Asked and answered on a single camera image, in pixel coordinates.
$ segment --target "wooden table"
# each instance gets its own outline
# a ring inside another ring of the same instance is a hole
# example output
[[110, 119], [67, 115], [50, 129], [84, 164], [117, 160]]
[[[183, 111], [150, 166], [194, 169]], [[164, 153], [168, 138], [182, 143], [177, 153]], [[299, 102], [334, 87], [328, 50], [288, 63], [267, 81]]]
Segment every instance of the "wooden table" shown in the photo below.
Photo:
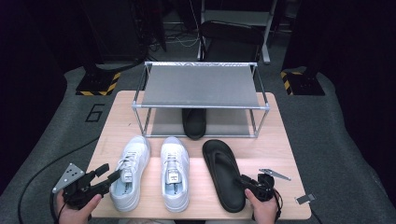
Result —
[[[87, 171], [108, 163], [114, 171], [120, 155], [131, 138], [141, 135], [132, 110], [135, 91], [120, 91], [111, 107], [105, 127], [102, 131]], [[283, 198], [280, 219], [308, 219], [311, 216], [309, 204], [297, 204], [295, 198], [305, 195], [302, 180], [295, 163], [289, 139], [275, 96], [266, 93], [271, 110], [262, 126], [258, 138], [222, 138], [233, 151], [240, 173], [257, 179], [259, 169], [272, 169], [291, 177], [291, 181], [275, 178], [275, 187]], [[187, 137], [179, 138], [190, 156], [190, 203], [181, 213], [171, 213], [165, 208], [161, 191], [161, 147], [164, 138], [149, 138], [151, 158], [141, 180], [140, 202], [135, 210], [118, 212], [110, 195], [100, 202], [92, 212], [94, 217], [135, 217], [149, 219], [250, 219], [252, 209], [249, 200], [244, 210], [228, 213], [221, 204], [202, 156], [202, 145], [209, 138], [192, 141]], [[107, 172], [95, 178], [96, 184], [106, 179]]]

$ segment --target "black cable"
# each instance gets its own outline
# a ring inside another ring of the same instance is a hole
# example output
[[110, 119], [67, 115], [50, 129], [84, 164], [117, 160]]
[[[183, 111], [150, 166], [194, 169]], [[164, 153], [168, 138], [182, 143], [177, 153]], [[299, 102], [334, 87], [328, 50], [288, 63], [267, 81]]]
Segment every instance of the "black cable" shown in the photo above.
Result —
[[75, 149], [73, 149], [73, 150], [67, 152], [66, 154], [62, 155], [62, 156], [59, 157], [58, 159], [56, 159], [56, 160], [50, 162], [49, 164], [47, 164], [46, 166], [44, 166], [43, 168], [41, 168], [41, 170], [39, 170], [37, 173], [35, 173], [35, 175], [33, 175], [33, 176], [29, 179], [29, 181], [27, 182], [27, 184], [26, 184], [25, 187], [23, 188], [23, 191], [22, 191], [22, 193], [21, 193], [20, 198], [18, 199], [18, 221], [19, 221], [21, 224], [23, 223], [23, 221], [22, 221], [22, 216], [21, 216], [21, 201], [22, 201], [22, 198], [23, 198], [23, 195], [24, 195], [25, 191], [27, 190], [27, 188], [29, 187], [29, 185], [32, 183], [32, 181], [33, 181], [39, 174], [41, 174], [41, 172], [43, 172], [44, 170], [46, 170], [47, 168], [49, 168], [53, 163], [55, 163], [55, 162], [59, 161], [60, 159], [62, 159], [62, 158], [64, 158], [64, 157], [66, 157], [66, 156], [72, 154], [73, 152], [76, 152], [76, 151], [78, 151], [78, 150], [80, 150], [80, 149], [82, 149], [82, 148], [88, 146], [89, 144], [91, 144], [92, 142], [94, 142], [94, 141], [96, 141], [96, 140], [98, 140], [98, 139], [99, 139], [99, 136], [95, 137], [95, 138], [92, 139], [90, 142], [88, 142], [88, 143], [82, 145], [81, 147], [77, 147], [77, 148], [75, 148]]
[[192, 34], [189, 31], [181, 31], [181, 32], [176, 33], [176, 34], [166, 35], [165, 38], [166, 39], [176, 39], [177, 37], [184, 38], [186, 36], [193, 37], [193, 36], [196, 36], [196, 34]]
[[143, 61], [145, 61], [145, 59], [147, 58], [149, 52], [146, 51], [145, 54], [146, 54], [146, 55], [145, 55], [144, 58], [136, 59], [133, 63], [131, 63], [131, 64], [129, 64], [129, 65], [125, 65], [125, 66], [119, 67], [119, 68], [104, 69], [104, 70], [106, 70], [107, 72], [110, 72], [110, 73], [119, 73], [119, 72], [123, 72], [123, 71], [128, 70], [128, 69], [131, 69], [131, 68], [133, 68], [133, 67], [138, 66], [138, 65], [141, 64]]
[[276, 189], [272, 188], [272, 192], [273, 192], [273, 197], [275, 197], [276, 206], [277, 206], [277, 212], [275, 217], [275, 221], [277, 221], [280, 218], [280, 214], [282, 213], [283, 199], [282, 196], [280, 196], [280, 193]]
[[66, 203], [64, 203], [64, 206], [62, 206], [61, 210], [59, 211], [58, 218], [56, 219], [56, 220], [57, 220], [57, 221], [56, 221], [57, 224], [59, 223], [59, 220], [61, 219], [61, 213], [62, 213], [62, 211], [64, 210], [64, 207], [65, 207], [65, 206], [66, 206]]
[[[57, 183], [58, 183], [58, 180], [56, 180], [55, 184], [53, 184], [52, 189], [55, 188], [55, 186], [56, 186]], [[54, 207], [53, 207], [53, 197], [54, 197], [54, 193], [52, 193], [52, 189], [51, 189], [51, 192], [50, 192], [50, 194], [49, 194], [49, 210], [50, 210], [50, 214], [52, 215], [52, 219], [53, 219], [53, 220], [56, 220], [57, 217], [56, 217], [56, 214], [55, 214], [55, 209], [54, 209]]]
[[314, 217], [317, 219], [317, 221], [318, 221], [320, 224], [322, 224], [320, 218], [319, 218], [318, 215], [314, 212], [314, 210], [312, 210], [312, 208], [311, 208], [311, 212], [312, 212], [312, 215], [314, 215]]

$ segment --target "gray carpet floor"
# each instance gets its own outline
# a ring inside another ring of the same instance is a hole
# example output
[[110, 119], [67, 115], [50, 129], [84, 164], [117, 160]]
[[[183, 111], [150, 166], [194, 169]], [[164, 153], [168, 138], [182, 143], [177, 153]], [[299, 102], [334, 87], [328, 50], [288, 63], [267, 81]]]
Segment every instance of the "gray carpet floor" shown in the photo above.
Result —
[[[264, 88], [277, 100], [306, 193], [317, 199], [310, 205], [323, 223], [396, 223], [390, 203], [375, 171], [362, 158], [350, 139], [340, 106], [329, 79], [318, 74], [325, 96], [288, 96], [280, 78], [289, 36], [277, 34], [270, 51], [271, 64], [259, 63]], [[158, 61], [195, 62], [198, 44], [175, 40], [167, 51], [151, 51]], [[109, 63], [116, 68], [123, 63]], [[121, 73], [116, 89], [108, 96], [77, 96], [75, 88], [84, 76], [83, 68], [65, 74], [68, 87], [64, 100], [34, 150], [0, 197], [0, 223], [18, 223], [18, 203], [28, 181], [50, 162], [59, 159], [36, 175], [21, 199], [24, 223], [51, 223], [50, 193], [69, 162], [87, 169], [108, 112], [118, 91], [136, 90], [143, 65]], [[101, 111], [97, 122], [86, 122], [92, 107]], [[90, 223], [118, 223], [118, 220], [93, 218]], [[302, 221], [278, 223], [318, 223], [312, 216]]]

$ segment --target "black slipper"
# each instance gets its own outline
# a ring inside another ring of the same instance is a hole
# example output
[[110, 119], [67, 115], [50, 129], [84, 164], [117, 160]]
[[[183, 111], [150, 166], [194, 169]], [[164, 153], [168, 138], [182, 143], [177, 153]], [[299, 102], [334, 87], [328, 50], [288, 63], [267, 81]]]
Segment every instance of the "black slipper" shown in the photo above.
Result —
[[220, 140], [209, 140], [204, 143], [202, 152], [223, 208], [230, 213], [242, 211], [246, 204], [245, 192], [235, 183], [240, 174], [231, 149]]
[[192, 140], [198, 140], [206, 132], [206, 109], [185, 108], [181, 110], [184, 133]]

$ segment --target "yellow black hazard tape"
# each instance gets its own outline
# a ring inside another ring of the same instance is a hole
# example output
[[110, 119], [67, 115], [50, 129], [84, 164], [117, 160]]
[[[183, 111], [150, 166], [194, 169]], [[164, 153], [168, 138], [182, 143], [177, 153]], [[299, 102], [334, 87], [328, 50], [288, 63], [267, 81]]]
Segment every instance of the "yellow black hazard tape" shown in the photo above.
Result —
[[116, 88], [117, 82], [119, 81], [121, 73], [117, 73], [113, 79], [111, 80], [111, 83], [106, 91], [76, 91], [76, 95], [86, 95], [86, 96], [92, 96], [92, 95], [110, 95], [114, 89]]
[[[302, 75], [300, 72], [291, 72], [294, 75]], [[281, 72], [280, 76], [282, 77], [283, 84], [285, 85], [286, 92], [288, 95], [293, 95], [293, 90], [291, 89], [291, 85], [288, 81], [288, 72]]]

